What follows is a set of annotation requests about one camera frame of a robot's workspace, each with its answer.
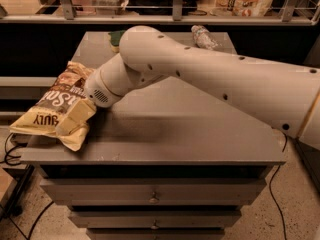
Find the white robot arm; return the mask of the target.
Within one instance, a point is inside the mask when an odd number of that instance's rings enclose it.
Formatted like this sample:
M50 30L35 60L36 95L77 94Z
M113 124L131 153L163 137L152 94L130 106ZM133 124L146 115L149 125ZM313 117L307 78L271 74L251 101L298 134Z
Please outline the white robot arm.
M176 77L315 149L320 148L320 72L315 68L183 45L147 26L121 37L120 52L90 74L86 99L56 131L68 135L135 89Z

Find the cream foam-padded gripper finger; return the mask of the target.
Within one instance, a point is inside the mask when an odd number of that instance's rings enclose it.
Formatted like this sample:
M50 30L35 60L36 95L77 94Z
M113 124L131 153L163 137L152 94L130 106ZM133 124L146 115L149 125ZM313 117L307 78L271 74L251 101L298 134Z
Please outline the cream foam-padded gripper finger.
M79 129L96 113L96 106L88 99L79 99L74 102L68 112L61 117L55 127L58 135L67 136Z

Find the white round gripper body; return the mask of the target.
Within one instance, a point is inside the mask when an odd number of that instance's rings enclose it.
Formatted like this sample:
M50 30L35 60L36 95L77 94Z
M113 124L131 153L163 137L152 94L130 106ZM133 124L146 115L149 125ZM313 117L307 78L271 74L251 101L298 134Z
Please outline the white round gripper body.
M101 77L101 70L95 70L86 80L84 86L86 97L91 100L96 106L109 108L122 99L112 93L104 84Z

